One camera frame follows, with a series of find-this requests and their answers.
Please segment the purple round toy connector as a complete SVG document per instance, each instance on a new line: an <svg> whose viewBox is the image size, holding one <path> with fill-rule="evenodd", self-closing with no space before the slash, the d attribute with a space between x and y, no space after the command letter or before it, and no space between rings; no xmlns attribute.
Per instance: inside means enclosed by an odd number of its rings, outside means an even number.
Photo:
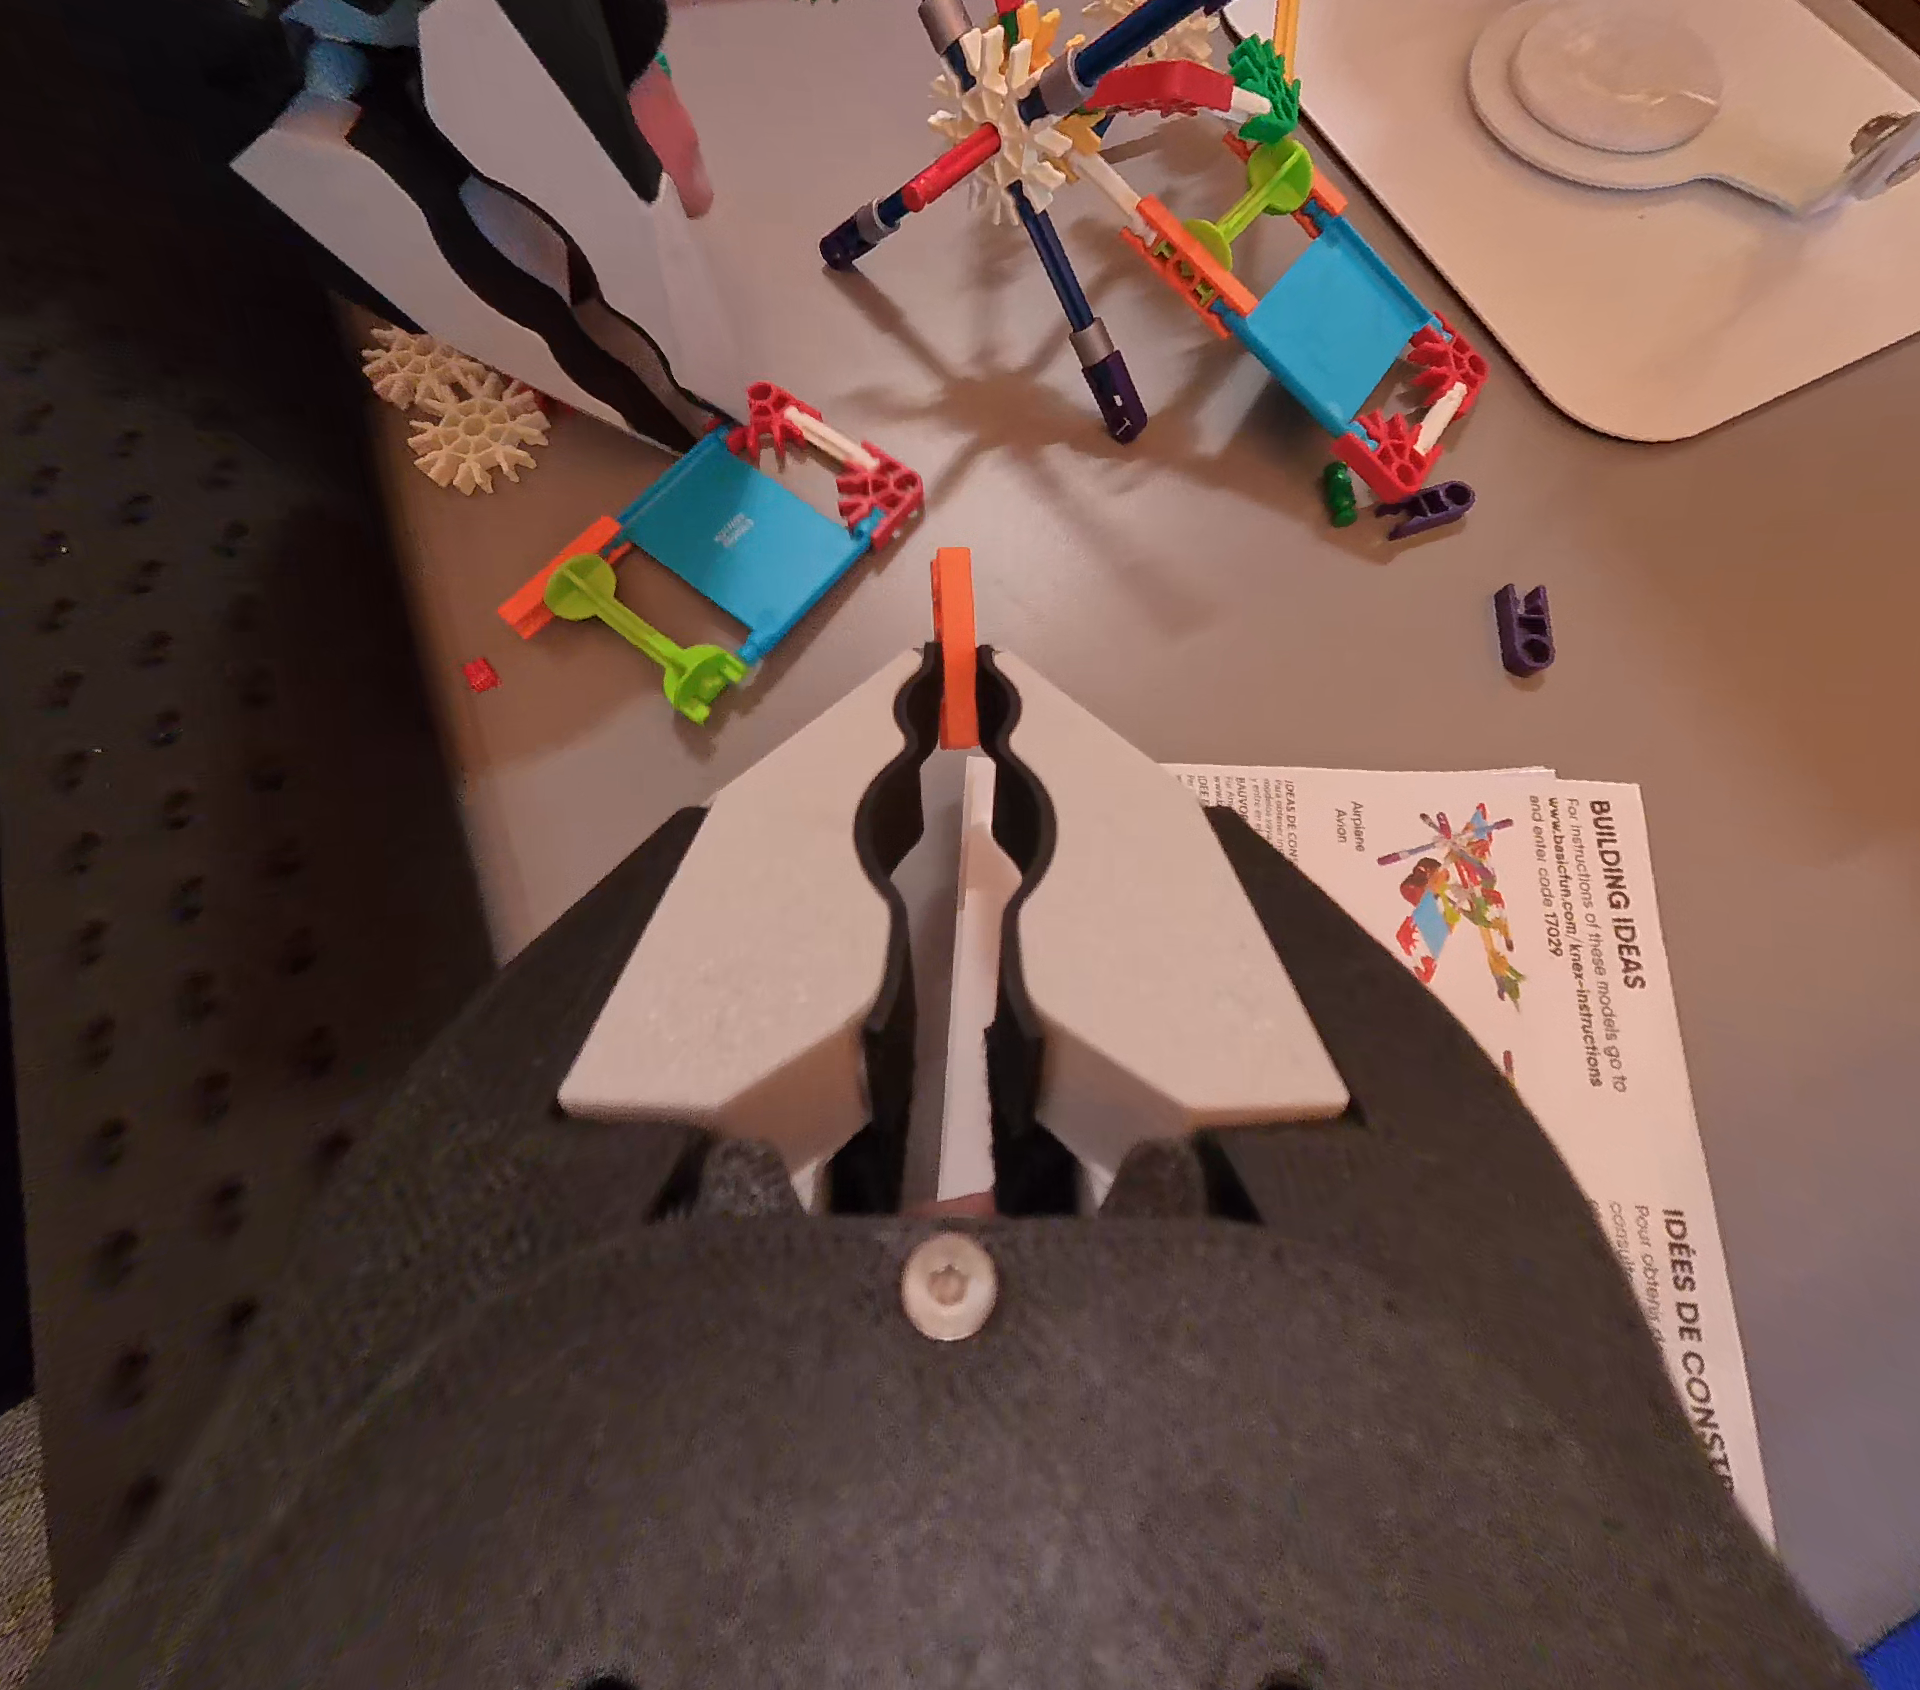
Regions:
<svg viewBox="0 0 1920 1690"><path fill-rule="evenodd" d="M1477 507L1477 488L1465 479L1431 479L1406 498L1378 502L1373 514L1389 522L1389 542L1406 542L1460 524Z"/></svg>

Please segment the white snowflake toy connector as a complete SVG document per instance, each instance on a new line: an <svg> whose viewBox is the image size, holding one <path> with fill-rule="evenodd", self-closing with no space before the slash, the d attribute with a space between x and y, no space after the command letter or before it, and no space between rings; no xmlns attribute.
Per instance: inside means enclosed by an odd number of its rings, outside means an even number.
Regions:
<svg viewBox="0 0 1920 1690"><path fill-rule="evenodd" d="M486 372L472 390L439 385L411 410L415 467L439 488L493 494L494 478L517 481L548 445L544 398L518 380Z"/></svg>
<svg viewBox="0 0 1920 1690"><path fill-rule="evenodd" d="M467 402L489 375L484 362L384 319L373 321L360 365L373 391L399 410Z"/></svg>

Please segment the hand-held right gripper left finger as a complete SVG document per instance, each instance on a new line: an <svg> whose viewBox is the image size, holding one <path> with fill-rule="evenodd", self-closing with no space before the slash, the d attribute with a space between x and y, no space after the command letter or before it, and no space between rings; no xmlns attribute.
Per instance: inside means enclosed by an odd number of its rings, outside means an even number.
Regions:
<svg viewBox="0 0 1920 1690"><path fill-rule="evenodd" d="M829 1164L835 1208L900 1208L917 997L895 869L942 695L937 646L904 650L710 797L564 1111L763 1141Z"/></svg>

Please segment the red toy connector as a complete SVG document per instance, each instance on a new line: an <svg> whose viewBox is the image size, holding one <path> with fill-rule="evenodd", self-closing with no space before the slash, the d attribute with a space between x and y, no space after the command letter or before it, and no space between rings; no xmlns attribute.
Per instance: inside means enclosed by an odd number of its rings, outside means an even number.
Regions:
<svg viewBox="0 0 1920 1690"><path fill-rule="evenodd" d="M862 449L835 478L836 514L872 551L885 550L925 509L922 475L880 449Z"/></svg>
<svg viewBox="0 0 1920 1690"><path fill-rule="evenodd" d="M764 467L764 458L773 458L773 467L782 474L789 455L835 460L821 441L821 423L819 411L794 391L771 380L756 380L747 390L747 416L733 428L726 441L734 455L758 470Z"/></svg>

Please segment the instruction booklet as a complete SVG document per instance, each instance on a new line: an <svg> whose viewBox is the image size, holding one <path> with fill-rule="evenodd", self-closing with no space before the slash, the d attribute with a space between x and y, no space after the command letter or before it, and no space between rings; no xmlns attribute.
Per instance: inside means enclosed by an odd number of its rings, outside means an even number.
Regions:
<svg viewBox="0 0 1920 1690"><path fill-rule="evenodd" d="M1590 1202L1723 1485L1777 1540L1642 792L1544 765L1174 763L1477 1036Z"/></svg>

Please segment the colourful toy windmill model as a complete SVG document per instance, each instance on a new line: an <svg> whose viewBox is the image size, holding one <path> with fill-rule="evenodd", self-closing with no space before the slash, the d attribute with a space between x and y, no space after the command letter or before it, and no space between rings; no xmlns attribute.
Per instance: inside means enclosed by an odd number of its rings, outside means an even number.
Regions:
<svg viewBox="0 0 1920 1690"><path fill-rule="evenodd" d="M931 124L942 152L821 240L850 269L951 190L971 188L1044 265L1103 426L1147 430L1128 362L1049 214L1097 190L1121 240L1202 326L1234 339L1330 436L1371 502L1436 478L1442 436L1486 380L1477 348L1405 286L1348 220L1300 133L1300 0L918 0L942 63ZM1210 117L1242 190L1218 215L1179 215L1110 160L1118 117Z"/></svg>

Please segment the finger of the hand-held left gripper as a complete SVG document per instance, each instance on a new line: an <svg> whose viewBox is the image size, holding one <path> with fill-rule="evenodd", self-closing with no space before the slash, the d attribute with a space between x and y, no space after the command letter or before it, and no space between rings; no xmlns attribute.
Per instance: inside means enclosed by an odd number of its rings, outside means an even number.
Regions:
<svg viewBox="0 0 1920 1690"><path fill-rule="evenodd" d="M439 133L580 252L602 315L625 326L614 372L654 416L645 436L699 439L744 406L737 311L678 192L639 193L498 0L432 0L417 50Z"/></svg>
<svg viewBox="0 0 1920 1690"><path fill-rule="evenodd" d="M538 210L475 173L427 126L305 91L233 169L351 269L404 328L645 439L697 439L707 413L637 335L582 318L582 254Z"/></svg>

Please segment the blue toy panel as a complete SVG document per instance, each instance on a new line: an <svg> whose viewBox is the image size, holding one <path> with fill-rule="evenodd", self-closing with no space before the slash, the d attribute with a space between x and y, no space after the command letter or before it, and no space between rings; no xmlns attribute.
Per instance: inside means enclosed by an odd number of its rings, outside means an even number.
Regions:
<svg viewBox="0 0 1920 1690"><path fill-rule="evenodd" d="M747 630L758 666L876 546L880 516L844 525L705 433L614 517L619 533Z"/></svg>

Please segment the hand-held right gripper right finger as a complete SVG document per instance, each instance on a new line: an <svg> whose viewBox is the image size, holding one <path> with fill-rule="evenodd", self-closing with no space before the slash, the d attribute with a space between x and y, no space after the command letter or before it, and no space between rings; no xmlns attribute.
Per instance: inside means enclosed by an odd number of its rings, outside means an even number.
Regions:
<svg viewBox="0 0 1920 1690"><path fill-rule="evenodd" d="M1018 653L976 663L1018 884L987 1027L997 1208L1070 1213L1141 1144L1350 1092L1202 800Z"/></svg>

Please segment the black perforated board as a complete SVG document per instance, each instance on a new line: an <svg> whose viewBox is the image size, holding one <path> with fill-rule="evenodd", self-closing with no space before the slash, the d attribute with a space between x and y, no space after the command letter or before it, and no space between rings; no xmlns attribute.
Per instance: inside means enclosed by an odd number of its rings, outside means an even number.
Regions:
<svg viewBox="0 0 1920 1690"><path fill-rule="evenodd" d="M490 967L325 311L5 264L5 871L59 1614Z"/></svg>

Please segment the white document stand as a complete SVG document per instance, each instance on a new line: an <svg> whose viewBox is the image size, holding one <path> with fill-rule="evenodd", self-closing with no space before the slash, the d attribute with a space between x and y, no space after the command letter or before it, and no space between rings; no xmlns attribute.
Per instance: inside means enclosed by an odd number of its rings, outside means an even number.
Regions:
<svg viewBox="0 0 1920 1690"><path fill-rule="evenodd" d="M1576 423L1717 430L1917 335L1917 93L1808 0L1306 0L1306 111Z"/></svg>

